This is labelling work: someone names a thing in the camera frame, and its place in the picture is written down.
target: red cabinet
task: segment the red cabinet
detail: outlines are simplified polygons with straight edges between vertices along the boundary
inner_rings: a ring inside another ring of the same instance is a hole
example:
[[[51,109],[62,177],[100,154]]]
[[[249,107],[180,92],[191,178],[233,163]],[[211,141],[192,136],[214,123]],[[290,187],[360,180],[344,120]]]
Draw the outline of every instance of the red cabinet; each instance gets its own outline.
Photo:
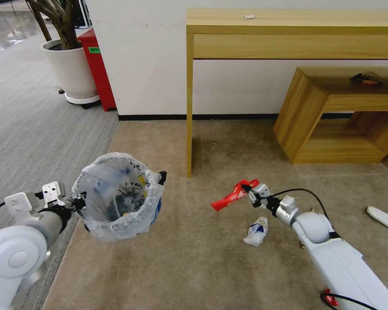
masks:
[[[78,39],[82,42],[83,49],[85,50],[104,111],[116,109],[115,99],[113,98],[111,85],[109,84],[94,30],[91,29],[85,32]]]

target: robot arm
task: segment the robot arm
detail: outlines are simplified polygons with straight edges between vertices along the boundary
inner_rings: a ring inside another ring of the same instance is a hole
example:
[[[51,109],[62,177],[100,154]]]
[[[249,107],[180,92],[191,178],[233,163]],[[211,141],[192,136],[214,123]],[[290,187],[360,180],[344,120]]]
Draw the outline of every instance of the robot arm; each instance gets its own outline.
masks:
[[[285,196],[279,200],[265,184],[243,189],[253,206],[267,208],[293,228],[333,293],[364,303],[369,309],[388,310],[388,289],[362,259],[362,254],[340,238],[325,215],[302,213],[294,198]],[[340,309],[365,309],[348,300],[339,304]]]
[[[41,277],[73,211],[85,206],[86,193],[69,199],[64,195],[63,187],[52,182],[43,185],[42,193],[21,192],[5,198],[16,225],[0,230],[0,310],[10,309],[17,291]],[[45,207],[36,213],[37,196],[45,199]]]

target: black baseboard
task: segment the black baseboard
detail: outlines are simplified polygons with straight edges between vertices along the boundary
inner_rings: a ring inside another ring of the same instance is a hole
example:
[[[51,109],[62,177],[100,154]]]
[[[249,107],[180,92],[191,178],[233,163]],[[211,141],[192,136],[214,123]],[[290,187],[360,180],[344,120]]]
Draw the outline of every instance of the black baseboard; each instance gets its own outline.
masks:
[[[322,119],[350,118],[352,113],[324,113]],[[275,120],[271,114],[193,114],[193,120]],[[120,121],[165,121],[185,120],[185,114],[118,115]]]

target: plastic trash bag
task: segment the plastic trash bag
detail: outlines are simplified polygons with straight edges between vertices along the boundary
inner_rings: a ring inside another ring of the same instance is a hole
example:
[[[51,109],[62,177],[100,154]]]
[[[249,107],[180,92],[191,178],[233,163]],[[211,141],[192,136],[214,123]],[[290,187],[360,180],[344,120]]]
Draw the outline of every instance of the plastic trash bag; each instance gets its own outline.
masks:
[[[256,248],[263,242],[269,230],[267,217],[259,217],[251,224],[247,237],[243,238],[244,243],[254,245]]]
[[[72,187],[86,192],[78,213],[91,235],[104,240],[133,238],[149,231],[161,208],[165,181],[126,153],[108,153],[82,169]]]

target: white wall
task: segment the white wall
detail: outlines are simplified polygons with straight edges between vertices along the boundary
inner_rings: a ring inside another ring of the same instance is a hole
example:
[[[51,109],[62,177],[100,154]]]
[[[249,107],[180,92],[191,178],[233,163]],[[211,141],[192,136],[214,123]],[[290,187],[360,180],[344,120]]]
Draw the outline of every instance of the white wall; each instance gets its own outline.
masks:
[[[185,114],[188,7],[388,9],[388,0],[87,0],[120,115]],[[194,61],[195,114],[278,113],[298,65],[388,61]]]

